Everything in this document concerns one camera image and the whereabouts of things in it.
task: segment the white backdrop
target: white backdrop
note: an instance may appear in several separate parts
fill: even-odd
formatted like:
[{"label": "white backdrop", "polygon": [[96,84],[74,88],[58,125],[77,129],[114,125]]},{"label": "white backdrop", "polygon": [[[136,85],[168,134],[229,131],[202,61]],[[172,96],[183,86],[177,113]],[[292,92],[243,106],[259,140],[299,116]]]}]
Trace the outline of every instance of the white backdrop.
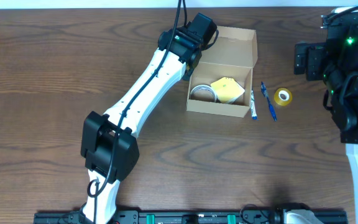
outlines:
[{"label": "white backdrop", "polygon": [[[358,0],[187,0],[188,7],[353,6]],[[176,7],[177,0],[0,0],[0,9]]]}]

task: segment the yellow paper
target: yellow paper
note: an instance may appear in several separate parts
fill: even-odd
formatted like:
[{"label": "yellow paper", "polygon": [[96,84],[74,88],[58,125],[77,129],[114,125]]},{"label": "yellow paper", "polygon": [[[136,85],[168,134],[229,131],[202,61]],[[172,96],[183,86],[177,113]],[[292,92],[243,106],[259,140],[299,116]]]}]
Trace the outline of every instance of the yellow paper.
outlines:
[{"label": "yellow paper", "polygon": [[245,92],[244,88],[233,78],[227,77],[213,82],[211,87],[216,92],[221,103],[232,103]]}]

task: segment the black bracket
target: black bracket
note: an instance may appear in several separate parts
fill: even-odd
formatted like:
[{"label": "black bracket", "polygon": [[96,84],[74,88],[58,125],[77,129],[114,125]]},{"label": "black bracket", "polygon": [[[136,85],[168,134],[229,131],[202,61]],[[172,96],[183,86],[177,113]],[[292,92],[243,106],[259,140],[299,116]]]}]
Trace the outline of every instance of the black bracket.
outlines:
[{"label": "black bracket", "polygon": [[[139,159],[139,148],[136,138],[131,136],[132,130],[117,128],[108,120],[108,115],[100,116],[92,111],[84,121],[81,142],[81,156],[85,158],[85,167],[95,170],[104,177],[107,176],[110,162],[113,174],[107,180],[112,184],[115,180],[124,180]],[[117,146],[114,146],[114,136],[110,132],[119,133]]]}]

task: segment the pen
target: pen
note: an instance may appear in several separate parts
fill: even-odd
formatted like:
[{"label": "pen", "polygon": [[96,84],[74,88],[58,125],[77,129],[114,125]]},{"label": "pen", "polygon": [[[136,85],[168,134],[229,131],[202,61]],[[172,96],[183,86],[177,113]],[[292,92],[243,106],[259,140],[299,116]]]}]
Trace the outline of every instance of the pen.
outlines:
[{"label": "pen", "polygon": [[266,86],[263,82],[260,85],[260,90],[262,91],[262,94],[264,95],[264,97],[266,97],[266,99],[267,99],[268,109],[270,110],[270,113],[272,114],[274,121],[277,121],[276,112],[274,112],[274,107],[269,100],[269,94],[267,93]]},{"label": "pen", "polygon": [[254,98],[254,89],[251,89],[251,116],[252,119],[258,120],[258,117],[256,115],[256,108],[255,108],[255,98]]}]

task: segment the blue pen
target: blue pen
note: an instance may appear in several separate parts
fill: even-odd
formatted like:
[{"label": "blue pen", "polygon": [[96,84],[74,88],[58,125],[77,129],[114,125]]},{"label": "blue pen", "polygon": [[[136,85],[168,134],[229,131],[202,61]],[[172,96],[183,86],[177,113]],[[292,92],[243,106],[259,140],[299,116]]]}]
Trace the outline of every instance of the blue pen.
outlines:
[{"label": "blue pen", "polygon": [[274,112],[274,107],[273,107],[272,103],[269,100],[269,94],[267,93],[266,86],[265,86],[265,84],[263,82],[260,85],[260,90],[262,90],[262,94],[267,99],[268,109],[270,110],[270,113],[272,114],[272,117],[273,117],[274,121],[277,121],[276,112]]}]

